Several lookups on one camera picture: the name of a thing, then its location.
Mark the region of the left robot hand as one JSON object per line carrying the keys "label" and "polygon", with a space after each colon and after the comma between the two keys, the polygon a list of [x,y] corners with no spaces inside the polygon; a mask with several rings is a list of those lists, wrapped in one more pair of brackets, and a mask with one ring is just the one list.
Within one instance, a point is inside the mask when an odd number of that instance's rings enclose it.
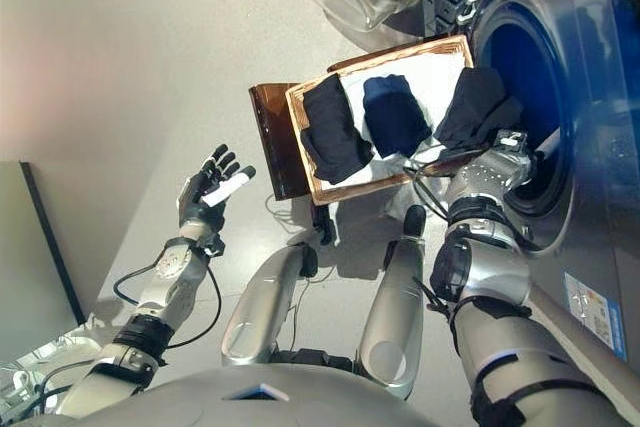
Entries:
{"label": "left robot hand", "polygon": [[226,144],[217,146],[178,196],[180,235],[197,241],[218,234],[224,225],[227,200],[255,175],[255,167],[241,165]]}

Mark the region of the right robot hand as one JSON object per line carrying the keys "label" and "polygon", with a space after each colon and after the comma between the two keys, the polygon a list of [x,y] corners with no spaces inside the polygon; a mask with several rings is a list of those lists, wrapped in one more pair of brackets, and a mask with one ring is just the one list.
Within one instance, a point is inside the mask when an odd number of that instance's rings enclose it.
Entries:
{"label": "right robot hand", "polygon": [[560,145],[560,132],[554,131],[545,138],[537,147],[530,148],[528,140],[524,140],[518,146],[516,153],[516,171],[511,189],[526,185],[534,180],[548,161],[558,150]]}

